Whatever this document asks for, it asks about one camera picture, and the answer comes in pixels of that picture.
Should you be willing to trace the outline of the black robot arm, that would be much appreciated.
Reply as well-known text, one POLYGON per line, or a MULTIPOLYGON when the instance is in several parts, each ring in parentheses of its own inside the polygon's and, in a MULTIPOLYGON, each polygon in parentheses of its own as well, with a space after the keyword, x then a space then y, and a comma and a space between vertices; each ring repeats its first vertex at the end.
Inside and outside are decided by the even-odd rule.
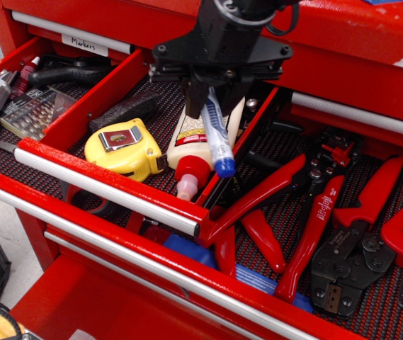
POLYGON ((285 35, 271 22, 287 7, 291 32, 298 22, 298 1, 202 1, 189 33, 153 48, 150 79, 179 81, 192 118, 199 117, 214 88, 222 114, 229 115, 256 80, 279 79, 283 62, 292 57, 289 45, 261 34, 285 35))

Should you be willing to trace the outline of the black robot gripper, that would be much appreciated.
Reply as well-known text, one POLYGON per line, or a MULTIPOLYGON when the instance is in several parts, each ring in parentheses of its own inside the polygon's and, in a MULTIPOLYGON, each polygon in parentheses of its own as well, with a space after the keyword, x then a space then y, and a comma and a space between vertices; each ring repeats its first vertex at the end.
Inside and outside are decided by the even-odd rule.
POLYGON ((200 117, 209 85, 218 86, 222 116, 229 116, 255 79, 278 79, 292 57, 288 45, 261 34, 285 35, 271 22, 289 7, 292 1, 202 1, 189 33, 154 47, 150 79, 182 81, 186 115, 193 119, 200 117))

